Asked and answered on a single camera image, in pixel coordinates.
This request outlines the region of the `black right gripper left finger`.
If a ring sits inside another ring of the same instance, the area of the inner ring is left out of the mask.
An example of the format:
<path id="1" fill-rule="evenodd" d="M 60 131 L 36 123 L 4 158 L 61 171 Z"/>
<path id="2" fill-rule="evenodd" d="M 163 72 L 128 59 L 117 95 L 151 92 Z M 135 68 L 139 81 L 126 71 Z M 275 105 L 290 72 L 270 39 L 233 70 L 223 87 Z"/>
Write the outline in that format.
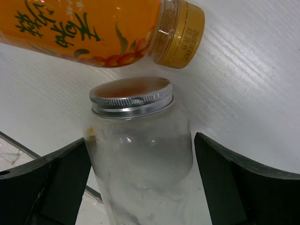
<path id="1" fill-rule="evenodd" d="M 0 173 L 2 225 L 74 225 L 91 169 L 83 139 Z"/>

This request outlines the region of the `clear wide-mouth plastic jar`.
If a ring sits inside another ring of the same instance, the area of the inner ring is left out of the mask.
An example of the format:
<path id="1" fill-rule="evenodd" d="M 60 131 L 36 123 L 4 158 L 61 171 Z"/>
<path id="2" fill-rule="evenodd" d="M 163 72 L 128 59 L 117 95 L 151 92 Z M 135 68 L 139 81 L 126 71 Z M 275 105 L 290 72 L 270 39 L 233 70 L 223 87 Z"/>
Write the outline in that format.
<path id="1" fill-rule="evenodd" d="M 83 137 L 109 223 L 194 225 L 194 145 L 172 83 L 119 79 L 89 97 Z"/>

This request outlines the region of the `orange juice bottle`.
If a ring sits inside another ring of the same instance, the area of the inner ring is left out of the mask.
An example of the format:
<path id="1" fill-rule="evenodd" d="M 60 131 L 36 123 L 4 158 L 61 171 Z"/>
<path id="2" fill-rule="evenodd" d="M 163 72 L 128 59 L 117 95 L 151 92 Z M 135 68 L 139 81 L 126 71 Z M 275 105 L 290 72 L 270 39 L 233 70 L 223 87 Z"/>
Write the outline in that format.
<path id="1" fill-rule="evenodd" d="M 185 0 L 3 0 L 1 43 L 100 68 L 149 57 L 184 68 L 196 54 L 204 11 Z"/>

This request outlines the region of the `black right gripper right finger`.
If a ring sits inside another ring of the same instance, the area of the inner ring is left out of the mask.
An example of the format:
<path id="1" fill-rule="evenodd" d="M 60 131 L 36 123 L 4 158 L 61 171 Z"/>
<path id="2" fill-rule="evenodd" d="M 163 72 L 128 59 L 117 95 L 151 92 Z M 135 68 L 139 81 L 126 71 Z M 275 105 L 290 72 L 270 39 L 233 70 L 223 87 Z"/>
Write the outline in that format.
<path id="1" fill-rule="evenodd" d="M 214 225 L 298 225 L 300 176 L 236 153 L 202 133 L 196 160 Z"/>

